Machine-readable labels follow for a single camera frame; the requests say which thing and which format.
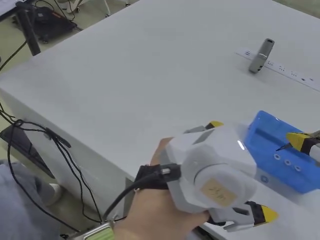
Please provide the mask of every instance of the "gray pants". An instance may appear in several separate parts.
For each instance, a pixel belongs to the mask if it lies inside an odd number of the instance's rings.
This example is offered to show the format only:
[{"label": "gray pants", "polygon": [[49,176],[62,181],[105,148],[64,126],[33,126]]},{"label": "gray pants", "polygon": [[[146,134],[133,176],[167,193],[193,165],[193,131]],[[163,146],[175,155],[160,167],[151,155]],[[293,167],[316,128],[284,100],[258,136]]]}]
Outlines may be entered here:
[{"label": "gray pants", "polygon": [[[18,181],[44,210],[54,189],[20,163],[12,164]],[[17,185],[8,162],[0,160],[0,235],[2,240],[59,240],[60,224],[40,211]]]}]

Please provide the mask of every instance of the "power strip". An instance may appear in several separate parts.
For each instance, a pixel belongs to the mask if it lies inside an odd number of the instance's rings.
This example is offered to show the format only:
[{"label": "power strip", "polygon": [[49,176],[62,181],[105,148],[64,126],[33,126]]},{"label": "power strip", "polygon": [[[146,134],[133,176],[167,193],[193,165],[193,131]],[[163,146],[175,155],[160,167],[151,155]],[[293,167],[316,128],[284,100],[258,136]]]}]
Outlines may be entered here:
[{"label": "power strip", "polygon": [[[257,55],[256,52],[253,52],[248,48],[240,48],[235,53],[249,60],[253,60]],[[303,73],[299,73],[294,70],[290,70],[283,64],[275,62],[273,60],[267,60],[264,64],[264,67],[320,92],[320,81],[318,79],[308,77]]]}]

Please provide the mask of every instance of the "hand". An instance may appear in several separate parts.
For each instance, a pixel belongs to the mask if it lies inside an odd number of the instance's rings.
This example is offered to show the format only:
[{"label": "hand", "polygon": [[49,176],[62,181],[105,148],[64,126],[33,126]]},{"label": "hand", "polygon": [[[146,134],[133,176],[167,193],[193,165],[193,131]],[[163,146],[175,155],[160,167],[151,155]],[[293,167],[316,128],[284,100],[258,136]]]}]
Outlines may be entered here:
[{"label": "hand", "polygon": [[[151,165],[159,163],[159,153],[170,140],[160,141]],[[183,240],[208,218],[208,212],[178,210],[168,190],[144,189],[135,194],[127,218],[115,228],[115,236],[116,240]]]}]

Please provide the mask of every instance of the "blue box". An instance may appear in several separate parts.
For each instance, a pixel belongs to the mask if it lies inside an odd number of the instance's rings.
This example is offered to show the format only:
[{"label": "blue box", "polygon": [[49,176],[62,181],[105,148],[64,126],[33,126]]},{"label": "blue box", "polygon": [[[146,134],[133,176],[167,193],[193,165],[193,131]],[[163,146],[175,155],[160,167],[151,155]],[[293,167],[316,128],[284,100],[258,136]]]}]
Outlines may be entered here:
[{"label": "blue box", "polygon": [[289,143],[286,134],[303,132],[284,121],[259,111],[248,128],[244,144],[258,168],[278,178],[301,194],[320,189],[320,167],[310,156],[293,147],[276,151]]}]

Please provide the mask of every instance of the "cylindrical sensor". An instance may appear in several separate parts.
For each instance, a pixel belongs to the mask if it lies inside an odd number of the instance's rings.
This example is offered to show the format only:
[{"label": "cylindrical sensor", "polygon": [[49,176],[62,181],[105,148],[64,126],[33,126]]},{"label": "cylindrical sensor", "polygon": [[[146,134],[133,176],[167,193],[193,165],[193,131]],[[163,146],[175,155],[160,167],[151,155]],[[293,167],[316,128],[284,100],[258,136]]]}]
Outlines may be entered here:
[{"label": "cylindrical sensor", "polygon": [[256,74],[264,67],[264,64],[267,61],[274,45],[275,41],[273,41],[272,39],[267,38],[266,40],[264,40],[258,53],[256,54],[249,66],[250,72]]}]

